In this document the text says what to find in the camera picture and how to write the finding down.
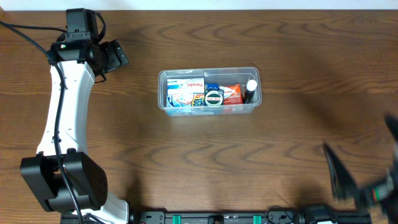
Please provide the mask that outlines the red Panadol box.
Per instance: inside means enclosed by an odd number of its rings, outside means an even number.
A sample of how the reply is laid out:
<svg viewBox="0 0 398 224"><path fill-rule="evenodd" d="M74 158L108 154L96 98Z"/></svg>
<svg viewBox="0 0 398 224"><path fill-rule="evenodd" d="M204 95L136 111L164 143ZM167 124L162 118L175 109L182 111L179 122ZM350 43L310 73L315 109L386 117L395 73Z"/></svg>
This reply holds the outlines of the red Panadol box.
<svg viewBox="0 0 398 224"><path fill-rule="evenodd" d="M223 91L225 105L239 105L243 103L240 84L219 86L219 89Z"/></svg>

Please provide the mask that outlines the green Zam-Buk ointment box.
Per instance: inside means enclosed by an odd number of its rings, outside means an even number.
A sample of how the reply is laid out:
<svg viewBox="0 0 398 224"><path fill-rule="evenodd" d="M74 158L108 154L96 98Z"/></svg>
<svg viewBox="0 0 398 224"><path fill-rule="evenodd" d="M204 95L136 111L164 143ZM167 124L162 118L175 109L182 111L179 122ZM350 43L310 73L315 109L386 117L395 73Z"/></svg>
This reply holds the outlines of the green Zam-Buk ointment box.
<svg viewBox="0 0 398 224"><path fill-rule="evenodd" d="M205 106L221 106L224 103L223 90L206 90L204 105Z"/></svg>

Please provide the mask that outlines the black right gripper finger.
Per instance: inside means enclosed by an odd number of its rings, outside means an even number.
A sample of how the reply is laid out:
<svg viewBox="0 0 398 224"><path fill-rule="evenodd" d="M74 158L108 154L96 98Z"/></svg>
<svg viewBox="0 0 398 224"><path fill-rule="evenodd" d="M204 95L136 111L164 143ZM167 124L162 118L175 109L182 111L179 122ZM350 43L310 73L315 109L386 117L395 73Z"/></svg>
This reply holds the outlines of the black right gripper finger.
<svg viewBox="0 0 398 224"><path fill-rule="evenodd" d="M355 180L348 172L339 157L334 153L332 148L323 143L323 151L328 163L330 172L331 189L334 198L345 200L349 198L358 198L359 189Z"/></svg>
<svg viewBox="0 0 398 224"><path fill-rule="evenodd" d="M391 132L392 137L394 138L395 142L398 141L398 120L393 115L385 115L384 121L387 125L387 128Z"/></svg>

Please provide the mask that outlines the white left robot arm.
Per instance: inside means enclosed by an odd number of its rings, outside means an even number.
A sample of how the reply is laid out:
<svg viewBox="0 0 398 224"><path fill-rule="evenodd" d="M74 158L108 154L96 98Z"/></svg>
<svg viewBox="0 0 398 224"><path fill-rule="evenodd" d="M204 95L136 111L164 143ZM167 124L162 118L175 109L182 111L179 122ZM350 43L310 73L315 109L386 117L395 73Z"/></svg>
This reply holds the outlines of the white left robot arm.
<svg viewBox="0 0 398 224"><path fill-rule="evenodd" d="M46 212L63 223L128 223L129 205L108 190L105 171L88 155L86 122L96 77L127 65L119 42L104 41L98 12L66 11L67 31L47 53L52 77L47 123L21 175Z"/></svg>

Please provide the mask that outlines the dark bottle with white cap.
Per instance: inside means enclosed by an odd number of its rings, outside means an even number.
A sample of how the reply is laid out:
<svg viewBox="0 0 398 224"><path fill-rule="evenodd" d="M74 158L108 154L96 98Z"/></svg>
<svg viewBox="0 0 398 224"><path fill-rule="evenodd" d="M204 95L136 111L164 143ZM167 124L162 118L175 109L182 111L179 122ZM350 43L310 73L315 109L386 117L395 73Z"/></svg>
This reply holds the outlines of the dark bottle with white cap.
<svg viewBox="0 0 398 224"><path fill-rule="evenodd" d="M258 83L255 80L249 80L245 85L243 85L244 91L242 99L244 104L248 104L252 101L257 86Z"/></svg>

